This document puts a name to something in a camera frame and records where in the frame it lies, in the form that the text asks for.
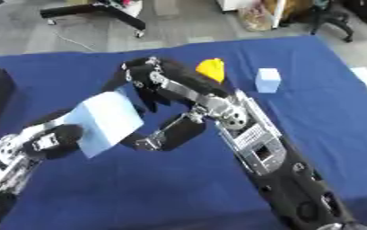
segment light blue foam cube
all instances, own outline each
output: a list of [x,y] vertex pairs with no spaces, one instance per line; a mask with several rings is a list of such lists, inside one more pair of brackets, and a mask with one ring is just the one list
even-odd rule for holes
[[256,77],[256,87],[259,93],[276,93],[281,76],[276,68],[260,68]]

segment yellow block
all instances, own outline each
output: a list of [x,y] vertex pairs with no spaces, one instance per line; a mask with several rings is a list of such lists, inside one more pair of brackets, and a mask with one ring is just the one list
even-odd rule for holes
[[218,83],[222,83],[225,79],[225,64],[220,58],[202,61],[197,66],[196,71],[214,79]]

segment blue tablecloth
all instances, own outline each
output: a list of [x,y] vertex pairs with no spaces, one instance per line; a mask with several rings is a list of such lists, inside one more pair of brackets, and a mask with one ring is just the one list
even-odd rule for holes
[[[117,66],[156,55],[195,67],[222,58],[233,84],[254,96],[367,223],[367,88],[314,37],[191,44],[112,54],[0,57],[18,90],[0,119],[0,137],[99,91]],[[278,68],[278,93],[255,93],[261,67]],[[129,93],[133,101],[135,95]],[[145,118],[149,132],[179,105]],[[45,162],[0,229],[282,229],[211,126],[169,153],[116,146]]]

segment wire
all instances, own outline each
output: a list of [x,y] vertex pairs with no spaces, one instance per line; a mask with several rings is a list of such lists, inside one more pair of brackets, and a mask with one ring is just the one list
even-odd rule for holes
[[89,46],[87,46],[87,45],[84,45],[84,44],[82,44],[82,43],[80,43],[80,42],[77,42],[77,41],[75,41],[75,40],[70,40],[70,39],[68,39],[68,38],[65,38],[65,37],[63,37],[62,35],[60,35],[58,32],[56,32],[56,31],[54,31],[54,33],[60,38],[60,39],[62,39],[62,40],[65,40],[65,41],[68,41],[68,42],[72,42],[72,43],[74,43],[74,44],[76,44],[76,45],[79,45],[79,46],[81,46],[81,47],[84,47],[84,48],[86,48],[86,49],[88,49],[88,50],[90,50],[90,51],[92,51],[92,52],[98,52],[97,50],[95,50],[95,49],[93,49],[93,48],[91,48],[91,47],[89,47]]

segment robotic hand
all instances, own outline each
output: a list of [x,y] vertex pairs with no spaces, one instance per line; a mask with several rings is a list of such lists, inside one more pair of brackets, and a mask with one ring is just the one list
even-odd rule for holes
[[[170,151],[200,135],[205,130],[205,120],[211,119],[260,195],[291,229],[367,230],[355,222],[318,172],[244,92],[230,92],[207,76],[157,57],[122,64],[102,91],[114,91],[128,83],[132,83],[149,111],[156,112],[157,103],[171,102],[186,105],[188,111],[167,120],[149,137],[133,133],[120,144]],[[136,109],[143,115],[142,109]],[[0,140],[0,198],[3,194],[17,195],[44,159],[56,159],[78,148],[76,142],[83,129],[61,122],[69,111],[49,114],[20,134]]]
[[132,135],[128,139],[131,146],[170,151],[201,134],[205,119],[211,119],[259,194],[286,226],[293,230],[367,230],[244,92],[230,93],[208,76],[157,57],[122,64],[103,90],[127,83],[133,84],[152,112],[157,111],[157,102],[188,106],[187,112],[167,120],[149,137]]

